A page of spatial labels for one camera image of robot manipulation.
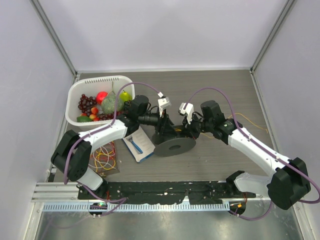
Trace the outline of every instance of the black round base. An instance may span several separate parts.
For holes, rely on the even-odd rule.
[[[156,145],[153,152],[160,157],[170,157],[183,154],[191,150],[195,145],[196,141],[190,137],[172,138]]]

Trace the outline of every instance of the yellow fruit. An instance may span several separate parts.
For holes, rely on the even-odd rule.
[[[124,102],[127,102],[127,101],[131,101],[132,100],[132,96],[127,93],[126,91],[123,91],[119,97],[124,101]]]

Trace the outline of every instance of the green vegetable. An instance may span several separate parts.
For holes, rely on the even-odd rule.
[[[109,93],[102,101],[101,108],[105,114],[113,114],[115,112],[116,95]],[[121,111],[125,106],[124,101],[119,97],[116,106],[117,111]]]
[[[88,116],[78,116],[78,117],[76,118],[76,121],[77,121],[78,123],[92,122],[92,120],[91,120],[90,117],[88,117]]]

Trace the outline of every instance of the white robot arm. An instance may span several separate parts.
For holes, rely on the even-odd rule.
[[[212,133],[216,139],[244,153],[266,173],[266,176],[257,176],[244,171],[235,172],[226,179],[233,192],[250,192],[269,196],[278,207],[288,209],[311,190],[309,181],[278,161],[281,159],[308,175],[306,165],[301,159],[291,160],[275,152],[252,136],[240,123],[236,124],[233,119],[225,119],[215,101],[206,101],[201,104],[203,115],[194,112],[192,104],[189,103],[188,107],[184,107],[185,103],[182,103],[179,113],[184,116],[184,120],[183,125],[178,126],[170,121],[166,113],[166,108],[171,105],[169,99],[163,98],[158,102],[157,113],[152,113],[147,110],[149,99],[139,95],[128,104],[125,114],[120,115],[109,128],[106,127],[109,125],[107,124],[80,133],[72,130],[66,132],[51,162],[63,172],[71,146],[80,138],[88,136],[79,142],[77,150],[73,153],[67,176],[73,182],[86,185],[97,196],[103,198],[108,184],[88,167],[90,154],[109,142],[132,134],[139,128],[139,124],[145,124],[155,126],[155,138],[152,137],[154,142],[158,141],[155,143],[157,144],[155,154],[172,156],[184,153],[195,145],[195,139],[200,133]]]

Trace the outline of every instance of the white wall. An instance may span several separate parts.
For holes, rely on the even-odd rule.
[[[20,240],[72,75],[28,0],[1,1],[0,29],[0,238]]]
[[[77,70],[251,67],[286,0],[40,0]]]
[[[256,76],[282,153],[300,157],[320,185],[320,1],[297,1]],[[313,189],[308,200],[318,198]],[[320,204],[307,205],[319,234]]]

